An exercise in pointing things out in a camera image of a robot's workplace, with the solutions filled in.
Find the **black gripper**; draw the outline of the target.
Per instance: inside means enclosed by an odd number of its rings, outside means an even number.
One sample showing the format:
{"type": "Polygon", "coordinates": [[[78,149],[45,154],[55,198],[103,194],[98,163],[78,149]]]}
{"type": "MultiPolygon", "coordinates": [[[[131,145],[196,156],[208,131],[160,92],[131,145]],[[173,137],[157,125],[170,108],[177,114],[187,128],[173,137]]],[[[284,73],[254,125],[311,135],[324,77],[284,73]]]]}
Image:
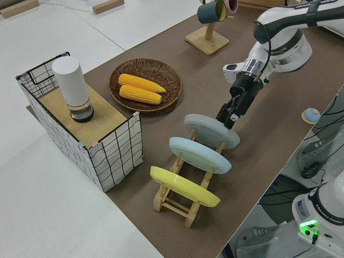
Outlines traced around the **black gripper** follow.
{"type": "Polygon", "coordinates": [[[216,119],[221,123],[225,123],[225,127],[231,130],[239,116],[246,114],[257,93],[263,89],[261,80],[255,80],[249,75],[240,75],[230,88],[231,99],[231,115],[228,111],[228,105],[223,104],[218,112],[216,119]]]}

